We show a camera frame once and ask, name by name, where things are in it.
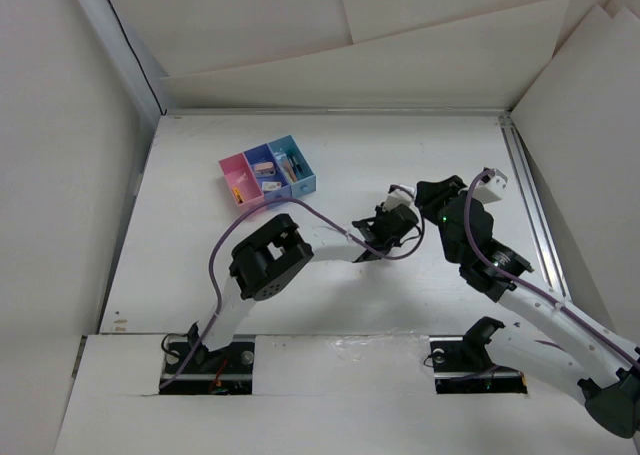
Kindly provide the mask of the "white eraser with label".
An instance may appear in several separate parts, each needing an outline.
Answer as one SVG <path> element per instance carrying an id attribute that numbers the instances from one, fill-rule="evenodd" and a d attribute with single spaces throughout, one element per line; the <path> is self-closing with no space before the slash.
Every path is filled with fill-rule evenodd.
<path id="1" fill-rule="evenodd" d="M 263 192 L 273 192 L 279 190 L 282 184 L 278 181 L 264 181 L 261 183 L 261 189 Z"/>

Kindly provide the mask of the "yellow utility knife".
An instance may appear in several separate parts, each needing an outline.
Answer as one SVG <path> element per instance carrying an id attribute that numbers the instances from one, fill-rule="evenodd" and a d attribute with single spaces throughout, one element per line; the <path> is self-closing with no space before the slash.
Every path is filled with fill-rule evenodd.
<path id="1" fill-rule="evenodd" d="M 238 204 L 242 204 L 242 203 L 244 202 L 244 200 L 243 200 L 243 198 L 242 198 L 242 195 L 241 195 L 241 192 L 240 192 L 236 187 L 234 187 L 234 188 L 232 189 L 232 193 L 233 193 L 233 196 L 234 196 L 235 201 L 236 201 Z"/>

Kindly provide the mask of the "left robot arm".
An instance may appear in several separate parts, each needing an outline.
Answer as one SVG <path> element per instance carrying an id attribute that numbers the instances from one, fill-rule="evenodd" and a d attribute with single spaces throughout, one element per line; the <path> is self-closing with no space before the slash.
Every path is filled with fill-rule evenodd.
<path id="1" fill-rule="evenodd" d="M 327 224 L 302 230 L 288 214 L 279 214 L 242 240 L 231 252 L 229 275 L 207 319 L 195 322 L 187 332 L 188 359 L 201 371 L 212 371 L 222 362 L 223 348 L 251 309 L 282 292 L 310 262 L 364 263 L 390 259 L 412 230 L 422 232 L 419 218 L 408 203 L 355 221 L 353 233 Z"/>

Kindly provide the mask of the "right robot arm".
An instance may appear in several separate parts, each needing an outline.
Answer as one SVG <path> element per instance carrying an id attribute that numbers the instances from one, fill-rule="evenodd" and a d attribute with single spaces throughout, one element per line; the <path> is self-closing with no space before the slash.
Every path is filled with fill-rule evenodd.
<path id="1" fill-rule="evenodd" d="M 529 340 L 490 317 L 463 336 L 462 356 L 473 368 L 489 364 L 524 372 L 582 405 L 608 432 L 630 439 L 639 431 L 639 347 L 544 286 L 531 263 L 493 237 L 486 204 L 501 200 L 508 180 L 485 169 L 470 184 L 452 176 L 417 184 L 415 205 L 436 225 L 445 259 L 462 279 L 520 316 L 547 340 Z"/>

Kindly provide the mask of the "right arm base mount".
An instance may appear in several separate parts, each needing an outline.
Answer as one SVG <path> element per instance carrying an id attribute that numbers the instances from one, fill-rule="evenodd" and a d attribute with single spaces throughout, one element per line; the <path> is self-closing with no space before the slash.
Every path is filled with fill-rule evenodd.
<path id="1" fill-rule="evenodd" d="M 436 393 L 526 395 L 523 374 L 494 364 L 486 349 L 491 336 L 504 328 L 502 322 L 483 317 L 463 335 L 430 336 L 423 366 L 433 371 Z"/>

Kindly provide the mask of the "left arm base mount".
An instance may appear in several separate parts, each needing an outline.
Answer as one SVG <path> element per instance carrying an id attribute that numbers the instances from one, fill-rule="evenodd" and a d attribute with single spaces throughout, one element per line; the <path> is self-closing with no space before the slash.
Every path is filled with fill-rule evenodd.
<path id="1" fill-rule="evenodd" d="M 255 338 L 236 337 L 215 352 L 199 348 L 180 375 L 163 384 L 178 371 L 190 346 L 185 337 L 165 338 L 161 347 L 164 362 L 159 381 L 160 395 L 235 396 L 251 395 L 255 361 Z"/>

